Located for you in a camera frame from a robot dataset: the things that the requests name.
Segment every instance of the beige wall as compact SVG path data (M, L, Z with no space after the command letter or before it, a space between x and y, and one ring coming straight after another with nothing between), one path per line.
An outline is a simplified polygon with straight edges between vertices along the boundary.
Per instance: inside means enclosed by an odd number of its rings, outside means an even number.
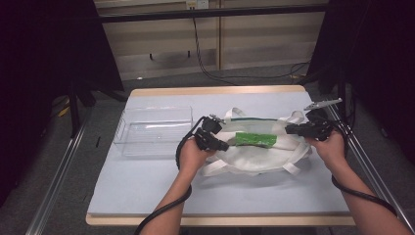
M179 0L95 0L98 13L130 14L186 9ZM328 0L210 0L210 8L264 7L327 3ZM196 19L201 49L216 53L216 68L225 68L234 48L284 47L304 44L313 47L324 13L283 14ZM115 58L161 52L194 51L195 33L191 19L133 23L105 23Z

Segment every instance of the black cloth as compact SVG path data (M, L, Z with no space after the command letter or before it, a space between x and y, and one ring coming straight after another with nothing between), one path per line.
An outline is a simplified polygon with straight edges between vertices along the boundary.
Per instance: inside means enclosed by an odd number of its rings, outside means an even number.
M74 81L82 91L123 90L92 0L1 1L0 205L36 154L52 101Z

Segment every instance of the clear plastic container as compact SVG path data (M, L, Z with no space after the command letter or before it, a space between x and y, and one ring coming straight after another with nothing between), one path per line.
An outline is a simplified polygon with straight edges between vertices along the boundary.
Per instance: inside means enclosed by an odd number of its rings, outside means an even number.
M131 158L174 158L177 145L193 127L191 107L124 110L114 143Z

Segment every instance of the person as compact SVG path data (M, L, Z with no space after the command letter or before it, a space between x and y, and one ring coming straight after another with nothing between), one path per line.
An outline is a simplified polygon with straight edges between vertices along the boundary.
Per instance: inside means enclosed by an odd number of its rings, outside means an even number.
M333 131L326 141L310 138L306 138L306 141L316 148L325 166L340 184L356 191L374 195L348 165L345 159L345 144L340 133ZM179 172L156 209L183 196L198 169L204 165L206 158L213 154L214 151L201 151L192 138L186 141L181 150ZM361 234L411 234L405 225L384 207L347 193L343 193L343 196ZM184 203L157 216L143 228L141 234L179 234L183 207Z

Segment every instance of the white bag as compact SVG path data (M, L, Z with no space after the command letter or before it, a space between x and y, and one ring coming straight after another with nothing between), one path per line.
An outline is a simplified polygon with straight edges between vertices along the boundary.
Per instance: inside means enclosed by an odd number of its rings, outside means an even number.
M231 118L233 113L242 118ZM244 116L237 108L226 114L226 124L222 124L222 130L215 137L229 143L229 149L226 152L218 151L208 158L207 161L211 163L202 168L202 175L213 176L223 172L257 175L283 169L291 174L298 174L300 170L294 163L308 157L311 148L302 137L287 134L285 127L289 123L303 122L302 112L295 111L290 117L279 119L243 118ZM276 141L271 142L272 145L268 143L268 148L235 146L238 132L270 134L276 136Z

